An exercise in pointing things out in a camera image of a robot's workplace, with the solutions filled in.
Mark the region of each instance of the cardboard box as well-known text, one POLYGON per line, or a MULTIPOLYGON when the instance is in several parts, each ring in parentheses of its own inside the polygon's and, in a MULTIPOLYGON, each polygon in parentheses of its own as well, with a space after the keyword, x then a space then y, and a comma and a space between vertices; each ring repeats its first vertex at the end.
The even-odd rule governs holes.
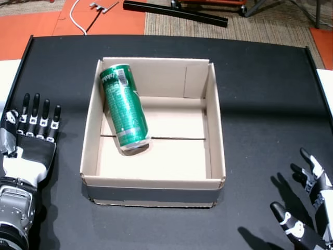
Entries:
POLYGON ((88 109, 80 175, 96 204, 212 207, 225 182, 214 65, 203 59, 103 58, 88 109), (152 137, 119 149, 99 74, 129 64, 152 137))

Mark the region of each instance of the white cable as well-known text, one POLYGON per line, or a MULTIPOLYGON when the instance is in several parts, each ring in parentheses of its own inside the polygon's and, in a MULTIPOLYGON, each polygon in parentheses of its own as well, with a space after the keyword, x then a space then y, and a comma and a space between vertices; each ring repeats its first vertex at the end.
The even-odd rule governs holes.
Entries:
POLYGON ((69 12, 69 17, 70 19, 72 20, 73 24, 78 27, 80 30, 82 30, 83 34, 84 35, 87 35, 87 32, 85 31, 85 29, 82 28, 82 26, 80 26, 77 22, 75 22, 75 20, 73 19, 72 17, 72 12, 76 6, 76 4, 78 4, 79 0, 76 0, 75 3, 73 4, 72 8, 71 8, 71 11, 69 12))

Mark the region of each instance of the carpet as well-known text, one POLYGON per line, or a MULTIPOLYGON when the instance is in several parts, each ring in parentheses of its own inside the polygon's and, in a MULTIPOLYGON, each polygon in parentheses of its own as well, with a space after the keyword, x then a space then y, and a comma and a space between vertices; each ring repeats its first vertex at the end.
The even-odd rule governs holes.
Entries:
MULTIPOLYGON (((169 5, 168 0, 149 0, 149 2, 160 5, 169 5)), ((311 10, 309 4, 304 4, 309 10, 311 10)), ((246 5, 248 7, 253 6, 254 0, 249 0, 246 5)), ((183 6, 189 9, 199 10, 203 13, 228 17, 228 27, 221 28, 186 19, 147 13, 145 34, 232 39, 295 47, 308 46, 317 68, 324 68, 324 64, 309 30, 309 27, 312 27, 313 23, 295 4, 289 1, 277 2, 267 0, 267 3, 263 6, 265 11, 261 11, 249 18, 243 18, 237 13, 234 13, 237 11, 237 8, 235 7, 183 6)), ((332 12, 330 11, 331 2, 323 3, 322 21, 332 21, 332 12)))
POLYGON ((48 0, 41 0, 1 5, 0 16, 61 11, 65 1, 66 0, 55 0, 54 3, 50 3, 48 0))

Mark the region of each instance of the black tabletop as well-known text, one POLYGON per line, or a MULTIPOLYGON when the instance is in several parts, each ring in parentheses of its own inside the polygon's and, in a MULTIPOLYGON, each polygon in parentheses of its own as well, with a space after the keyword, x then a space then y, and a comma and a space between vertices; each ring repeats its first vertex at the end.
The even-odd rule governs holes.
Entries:
POLYGON ((291 163, 307 167, 299 148, 314 154, 333 177, 329 115, 303 48, 189 37, 39 37, 32 41, 10 106, 20 107, 26 92, 39 92, 52 107, 63 108, 31 249, 293 249, 269 205, 279 201, 303 217, 302 201, 314 215, 292 178, 291 163), (227 171, 216 207, 113 207, 87 198, 79 175, 85 120, 97 60, 107 56, 214 63, 227 171))

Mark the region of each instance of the can label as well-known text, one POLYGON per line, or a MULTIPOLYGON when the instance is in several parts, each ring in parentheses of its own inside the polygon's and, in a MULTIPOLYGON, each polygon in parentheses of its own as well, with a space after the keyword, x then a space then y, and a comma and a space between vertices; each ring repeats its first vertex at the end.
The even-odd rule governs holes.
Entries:
POLYGON ((120 146, 145 140, 146 118, 129 65, 116 65, 100 74, 120 146))

